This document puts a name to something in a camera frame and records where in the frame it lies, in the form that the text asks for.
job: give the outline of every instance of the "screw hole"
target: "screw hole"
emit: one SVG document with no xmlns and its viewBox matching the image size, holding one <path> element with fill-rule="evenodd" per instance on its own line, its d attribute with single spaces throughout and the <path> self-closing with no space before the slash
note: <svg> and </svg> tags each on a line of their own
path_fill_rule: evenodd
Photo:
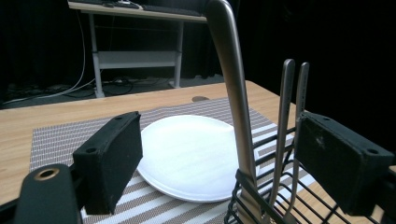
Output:
<svg viewBox="0 0 396 224">
<path fill-rule="evenodd" d="M 55 177 L 57 174 L 59 174 L 59 169 L 49 168 L 49 169 L 39 172 L 35 176 L 35 180 L 43 181 L 43 180 L 51 179 L 51 178 Z"/>
<path fill-rule="evenodd" d="M 378 154 L 378 151 L 372 148 L 367 149 L 368 152 L 372 153 L 372 154 Z"/>
<path fill-rule="evenodd" d="M 85 150 L 87 153 L 93 153 L 93 152 L 95 152 L 96 151 L 96 148 L 94 148 L 94 147 L 91 147 L 91 148 L 88 148 L 87 150 Z"/>
</svg>

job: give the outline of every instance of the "black curtain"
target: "black curtain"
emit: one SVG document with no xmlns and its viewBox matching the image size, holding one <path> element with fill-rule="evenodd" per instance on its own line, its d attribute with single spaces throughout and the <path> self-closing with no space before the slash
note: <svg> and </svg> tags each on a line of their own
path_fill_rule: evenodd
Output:
<svg viewBox="0 0 396 224">
<path fill-rule="evenodd" d="M 279 94 L 282 63 L 309 62 L 306 109 L 394 150 L 395 9 L 390 0 L 242 1 L 246 77 Z"/>
<path fill-rule="evenodd" d="M 0 10 L 2 91 L 10 82 L 40 88 L 77 82 L 82 37 L 77 12 L 66 0 L 5 1 Z"/>
</svg>

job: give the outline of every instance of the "plate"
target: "plate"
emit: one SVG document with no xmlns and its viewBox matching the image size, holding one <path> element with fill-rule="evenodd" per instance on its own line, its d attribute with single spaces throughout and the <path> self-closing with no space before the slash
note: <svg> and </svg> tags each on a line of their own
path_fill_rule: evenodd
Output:
<svg viewBox="0 0 396 224">
<path fill-rule="evenodd" d="M 232 196 L 238 169 L 233 126 L 203 116 L 157 120 L 142 131 L 137 170 L 155 189 L 198 203 Z"/>
</svg>

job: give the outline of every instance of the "striped placemat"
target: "striped placemat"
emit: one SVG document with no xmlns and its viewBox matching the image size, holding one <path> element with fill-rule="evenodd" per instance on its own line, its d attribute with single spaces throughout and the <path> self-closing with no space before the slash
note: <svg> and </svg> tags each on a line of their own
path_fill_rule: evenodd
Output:
<svg viewBox="0 0 396 224">
<path fill-rule="evenodd" d="M 141 113 L 140 127 L 176 115 L 199 115 L 233 125 L 228 98 L 159 107 Z M 249 109 L 253 143 L 276 134 L 276 125 Z M 86 120 L 35 129 L 30 170 L 52 163 L 73 163 L 72 153 L 112 118 Z M 275 143 L 258 147 L 260 157 L 275 150 Z M 260 173 L 270 164 L 261 164 Z M 88 216 L 82 210 L 84 223 L 222 223 L 229 201 L 219 203 L 184 202 L 160 193 L 136 171 L 125 188 L 115 215 Z"/>
</svg>

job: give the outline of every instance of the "wire rack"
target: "wire rack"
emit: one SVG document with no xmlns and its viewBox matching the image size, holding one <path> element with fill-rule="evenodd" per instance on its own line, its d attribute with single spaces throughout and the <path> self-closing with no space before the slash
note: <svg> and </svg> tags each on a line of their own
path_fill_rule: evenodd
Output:
<svg viewBox="0 0 396 224">
<path fill-rule="evenodd" d="M 264 140 L 264 143 L 275 141 L 276 136 L 272 136 Z M 283 162 L 282 181 L 277 192 L 276 202 L 272 208 L 274 214 L 283 217 L 290 205 L 291 188 L 290 184 L 293 179 L 293 174 L 290 172 L 293 166 L 293 143 L 286 146 Z M 256 161 L 256 166 L 268 165 L 274 162 L 275 152 L 272 152 Z M 238 217 L 237 205 L 239 209 L 245 209 L 247 214 L 255 220 L 256 223 L 262 223 L 262 220 L 257 220 L 248 211 L 247 207 L 240 200 L 241 188 L 247 189 L 249 195 L 253 196 L 258 204 L 267 203 L 271 194 L 271 186 L 273 184 L 274 169 L 269 169 L 267 172 L 257 176 L 257 190 L 246 188 L 248 182 L 246 177 L 238 170 L 236 173 L 236 184 L 233 189 L 233 197 L 228 205 L 227 214 L 224 217 L 224 223 L 242 223 Z M 299 178 L 310 176 L 309 173 L 300 165 Z M 325 191 L 317 183 L 306 185 L 299 179 L 298 193 L 295 204 L 292 207 L 292 214 L 295 217 L 296 223 L 379 223 L 378 217 L 350 217 L 345 215 L 338 205 L 330 198 L 323 197 L 326 195 Z M 271 223 L 277 223 L 271 213 Z"/>
</svg>

